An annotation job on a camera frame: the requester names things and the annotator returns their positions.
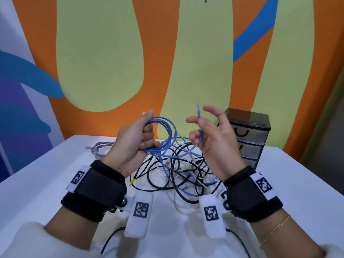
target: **white device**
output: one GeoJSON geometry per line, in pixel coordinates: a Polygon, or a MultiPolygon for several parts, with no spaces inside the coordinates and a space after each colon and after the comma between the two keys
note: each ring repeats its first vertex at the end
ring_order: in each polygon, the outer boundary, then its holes
{"type": "Polygon", "coordinates": [[[151,192],[136,191],[133,197],[125,195],[127,204],[116,208],[128,211],[124,235],[131,238],[144,238],[147,232],[149,217],[153,205],[153,194],[151,192]]]}
{"type": "Polygon", "coordinates": [[[214,194],[198,198],[205,231],[211,239],[226,238],[226,228],[222,219],[222,207],[214,194]]]}

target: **drawer handle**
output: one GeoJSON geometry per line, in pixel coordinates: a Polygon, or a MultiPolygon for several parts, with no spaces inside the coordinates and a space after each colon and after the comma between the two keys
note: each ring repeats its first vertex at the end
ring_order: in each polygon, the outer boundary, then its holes
{"type": "Polygon", "coordinates": [[[249,132],[249,131],[246,130],[246,133],[245,133],[244,135],[239,135],[239,134],[238,134],[238,131],[237,131],[237,128],[234,128],[234,132],[235,132],[235,134],[236,134],[238,137],[241,137],[241,138],[242,138],[242,137],[246,137],[246,136],[248,135],[248,132],[249,132]]]}

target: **sleeve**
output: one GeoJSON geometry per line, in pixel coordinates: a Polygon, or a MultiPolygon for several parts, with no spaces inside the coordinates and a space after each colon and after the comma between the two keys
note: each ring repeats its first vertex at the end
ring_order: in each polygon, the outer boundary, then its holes
{"type": "Polygon", "coordinates": [[[99,258],[101,251],[89,251],[64,243],[48,234],[37,222],[24,223],[0,258],[99,258]]]}
{"type": "Polygon", "coordinates": [[[332,244],[321,245],[320,246],[325,252],[325,258],[344,258],[344,251],[332,244]]]}

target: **twisted gray cable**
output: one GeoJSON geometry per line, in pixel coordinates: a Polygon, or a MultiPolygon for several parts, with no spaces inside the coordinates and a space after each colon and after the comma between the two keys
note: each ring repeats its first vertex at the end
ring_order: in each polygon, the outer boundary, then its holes
{"type": "Polygon", "coordinates": [[[104,154],[99,154],[99,149],[102,147],[112,147],[114,145],[114,142],[98,142],[92,147],[85,147],[85,149],[91,149],[91,153],[96,157],[96,159],[101,159],[104,154]]]}

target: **plastic drawer unit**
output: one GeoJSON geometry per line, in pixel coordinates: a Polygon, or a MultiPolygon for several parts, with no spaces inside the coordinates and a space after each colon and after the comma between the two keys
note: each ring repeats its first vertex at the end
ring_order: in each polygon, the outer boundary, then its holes
{"type": "Polygon", "coordinates": [[[225,111],[237,136],[241,157],[256,169],[271,130],[267,114],[228,108],[225,111]]]}

